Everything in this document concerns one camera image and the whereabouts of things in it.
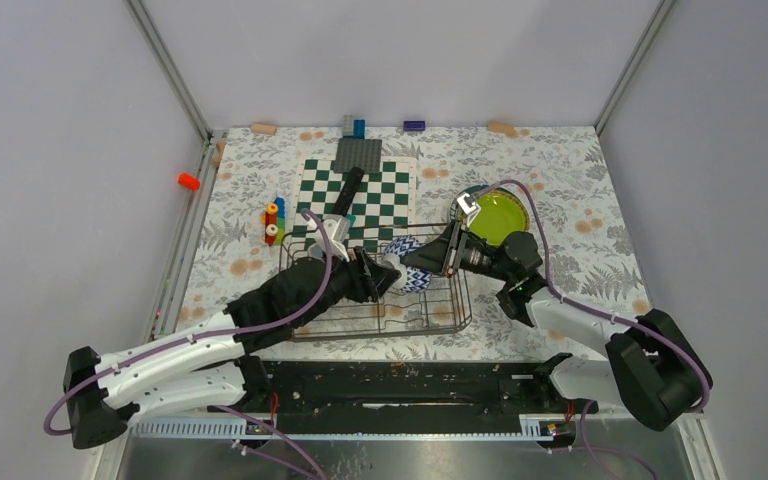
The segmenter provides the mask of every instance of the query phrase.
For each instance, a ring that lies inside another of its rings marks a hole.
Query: green bowl
[[[463,193],[475,193],[487,185],[473,185],[455,195],[457,198]],[[472,222],[470,231],[493,246],[501,245],[505,237],[512,232],[528,231],[528,210],[519,199],[504,188],[497,188],[487,192],[478,199],[481,213]],[[458,208],[457,202],[452,201],[449,207],[449,219],[463,221],[463,212]]]

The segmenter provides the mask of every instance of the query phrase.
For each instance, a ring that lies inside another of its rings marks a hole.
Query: floral tablecloth
[[[505,178],[526,183],[552,249],[552,275],[568,296],[607,310],[641,314],[648,297],[592,127],[432,127],[425,132],[367,128],[387,156],[418,163],[416,221],[443,221],[454,195]],[[229,132],[177,328],[207,318],[278,271],[279,248],[261,241],[260,214],[276,196],[292,202],[298,162],[333,158],[339,128],[248,128]],[[295,205],[288,205],[292,218]],[[531,222],[532,233],[536,233]],[[469,277],[472,322],[457,334],[285,342],[259,352],[268,359],[540,361],[558,352],[591,350],[562,335],[509,320],[495,293],[500,282]]]

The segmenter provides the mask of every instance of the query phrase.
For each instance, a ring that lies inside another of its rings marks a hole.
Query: dish rack
[[[411,235],[421,243],[436,238],[444,223],[353,227],[346,246],[363,247],[376,261],[393,238]],[[299,258],[308,256],[314,244],[314,231],[291,232],[281,242],[279,269],[284,270]],[[378,302],[355,303],[341,300],[327,312],[293,332],[293,341],[318,341],[402,337],[456,333],[472,320],[469,285],[465,272],[451,278],[432,277],[420,293],[388,291]]]

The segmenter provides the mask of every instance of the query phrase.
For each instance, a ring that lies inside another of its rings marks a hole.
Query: white wall
[[[678,2],[603,147],[655,305],[713,374],[728,478],[768,478],[768,1]]]
[[[141,340],[198,144],[123,1],[0,0],[0,479],[83,473],[43,417]]]
[[[146,0],[214,128],[592,125],[658,0]]]

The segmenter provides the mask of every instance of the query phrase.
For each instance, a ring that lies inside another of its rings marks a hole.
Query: chessboard
[[[295,182],[295,215],[292,236],[305,235],[308,226],[302,209],[322,215],[331,213],[347,174],[332,171],[334,161],[308,159],[300,162]],[[363,246],[375,252],[380,243],[393,239],[393,229],[414,223],[414,192],[416,190],[416,159],[412,157],[382,157],[381,171],[364,175],[363,184],[355,194],[349,213],[354,223],[349,230],[349,247]],[[306,239],[309,246],[312,238]]]

